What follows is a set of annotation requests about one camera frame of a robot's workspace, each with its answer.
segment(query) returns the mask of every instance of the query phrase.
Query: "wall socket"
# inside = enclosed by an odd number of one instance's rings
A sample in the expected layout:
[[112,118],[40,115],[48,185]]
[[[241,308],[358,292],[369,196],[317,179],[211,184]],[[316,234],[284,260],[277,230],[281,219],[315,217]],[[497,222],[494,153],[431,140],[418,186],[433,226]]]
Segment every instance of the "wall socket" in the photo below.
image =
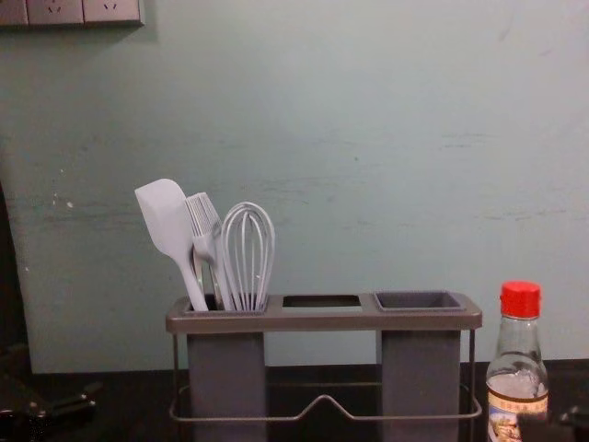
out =
[[30,25],[83,24],[82,0],[27,0]]
[[83,0],[86,23],[143,24],[140,0]]
[[0,27],[23,26],[28,23],[25,0],[0,0]]

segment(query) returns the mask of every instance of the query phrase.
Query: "bottle label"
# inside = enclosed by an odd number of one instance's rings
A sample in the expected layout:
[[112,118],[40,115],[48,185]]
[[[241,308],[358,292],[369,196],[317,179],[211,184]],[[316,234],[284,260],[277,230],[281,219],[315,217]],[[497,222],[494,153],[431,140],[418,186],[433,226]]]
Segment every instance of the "bottle label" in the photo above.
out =
[[517,426],[518,414],[546,417],[549,394],[539,398],[516,399],[489,389],[489,440],[490,442],[521,442]]

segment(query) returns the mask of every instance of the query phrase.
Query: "light green wall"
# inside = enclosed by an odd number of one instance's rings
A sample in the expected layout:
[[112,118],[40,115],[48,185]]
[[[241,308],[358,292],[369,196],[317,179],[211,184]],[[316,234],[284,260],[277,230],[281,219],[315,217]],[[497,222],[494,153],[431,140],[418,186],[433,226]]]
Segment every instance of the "light green wall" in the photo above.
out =
[[[169,367],[183,285],[133,195],[162,177],[268,210],[272,292],[462,291],[484,360],[501,282],[533,279],[545,356],[589,357],[588,6],[147,0],[143,29],[0,34],[34,369]],[[268,357],[370,363],[372,343],[273,335]]]

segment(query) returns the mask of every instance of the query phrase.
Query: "utensil holder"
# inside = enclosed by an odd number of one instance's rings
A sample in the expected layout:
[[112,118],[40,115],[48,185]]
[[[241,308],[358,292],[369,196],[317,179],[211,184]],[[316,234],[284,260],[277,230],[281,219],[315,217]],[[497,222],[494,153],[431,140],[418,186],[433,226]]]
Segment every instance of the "utensil holder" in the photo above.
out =
[[[264,311],[195,312],[176,302],[166,317],[174,344],[175,399],[169,414],[192,425],[198,442],[265,442],[267,423],[296,423],[329,401],[354,422],[381,424],[383,442],[456,442],[458,422],[481,408],[474,396],[475,330],[480,309],[450,292],[379,292],[360,295],[271,296]],[[381,415],[354,415],[328,394],[299,414],[268,416],[264,332],[376,331],[381,366]],[[469,331],[469,405],[459,413],[460,336]],[[178,335],[186,334],[190,385],[178,385]],[[182,390],[190,390],[192,416],[179,416]]]

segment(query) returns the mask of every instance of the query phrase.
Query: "red bottle cap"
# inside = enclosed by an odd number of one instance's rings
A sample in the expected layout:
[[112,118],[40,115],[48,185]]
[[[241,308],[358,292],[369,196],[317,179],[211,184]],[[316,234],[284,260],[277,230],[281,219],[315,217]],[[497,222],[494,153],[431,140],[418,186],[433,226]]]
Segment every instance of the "red bottle cap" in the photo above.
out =
[[526,281],[508,281],[502,285],[501,313],[512,318],[540,316],[540,286]]

